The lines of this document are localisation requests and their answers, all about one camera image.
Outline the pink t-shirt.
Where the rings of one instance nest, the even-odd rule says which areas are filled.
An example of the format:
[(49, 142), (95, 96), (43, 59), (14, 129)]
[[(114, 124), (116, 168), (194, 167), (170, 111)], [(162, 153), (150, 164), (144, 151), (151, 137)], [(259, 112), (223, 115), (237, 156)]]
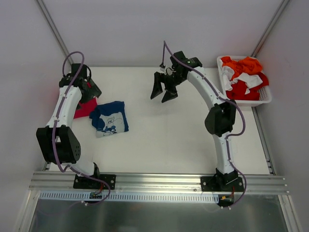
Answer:
[(74, 114), (74, 119), (82, 118), (82, 117), (89, 117), (90, 113), (94, 111), (97, 106), (97, 98), (93, 98), (86, 103), (79, 103), (79, 108), (76, 109)]

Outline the navy blue t-shirt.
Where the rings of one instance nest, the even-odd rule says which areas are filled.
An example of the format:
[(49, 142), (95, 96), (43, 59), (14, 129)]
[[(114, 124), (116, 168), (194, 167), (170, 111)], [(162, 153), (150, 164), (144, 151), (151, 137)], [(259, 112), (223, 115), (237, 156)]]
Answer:
[(89, 118), (92, 126), (96, 129), (97, 138), (129, 131), (123, 101), (97, 105), (90, 113)]

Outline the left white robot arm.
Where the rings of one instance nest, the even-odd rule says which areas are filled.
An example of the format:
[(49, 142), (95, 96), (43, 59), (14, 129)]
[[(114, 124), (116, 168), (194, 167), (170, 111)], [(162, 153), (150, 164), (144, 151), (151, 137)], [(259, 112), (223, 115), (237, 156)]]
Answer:
[(91, 189), (101, 183), (99, 169), (94, 162), (82, 158), (81, 144), (72, 131), (72, 123), (74, 119), (89, 116), (100, 95), (90, 68), (72, 64), (71, 72), (59, 82), (59, 97), (52, 117), (45, 127), (36, 131), (44, 160), (63, 170), (73, 168), (79, 175), (85, 174), (84, 183)]

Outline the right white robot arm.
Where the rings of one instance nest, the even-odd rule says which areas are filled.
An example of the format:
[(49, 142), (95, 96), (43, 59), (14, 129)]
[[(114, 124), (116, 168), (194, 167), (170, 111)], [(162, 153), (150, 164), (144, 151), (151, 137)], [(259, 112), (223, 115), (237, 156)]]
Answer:
[(187, 58), (182, 51), (171, 55), (172, 73), (154, 73), (154, 86), (150, 98), (164, 94), (162, 102), (175, 99), (178, 96), (176, 87), (184, 81), (189, 81), (208, 107), (205, 127), (213, 136), (217, 154), (217, 167), (214, 178), (208, 182), (221, 191), (229, 190), (238, 173), (231, 164), (231, 149), (227, 145), (236, 118), (236, 103), (225, 99), (221, 92), (204, 74), (204, 68), (198, 58)]

